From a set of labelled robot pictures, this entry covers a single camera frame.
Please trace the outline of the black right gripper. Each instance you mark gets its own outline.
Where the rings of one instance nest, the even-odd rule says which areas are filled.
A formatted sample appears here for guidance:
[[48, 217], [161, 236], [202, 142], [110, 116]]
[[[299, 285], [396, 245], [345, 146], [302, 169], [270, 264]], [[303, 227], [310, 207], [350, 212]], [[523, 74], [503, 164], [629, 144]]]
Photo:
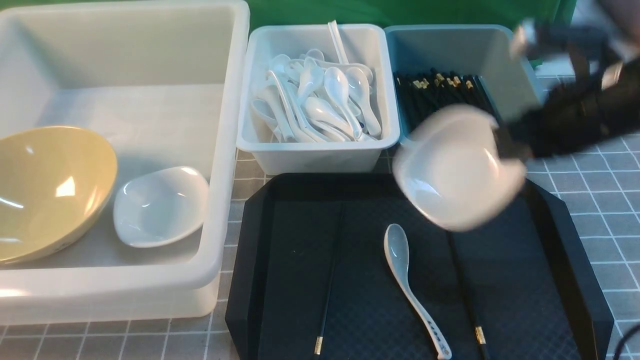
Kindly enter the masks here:
[[546, 102], [494, 132], [498, 156], [521, 161], [564, 157], [637, 133], [640, 127], [640, 61], [611, 64], [560, 84]]

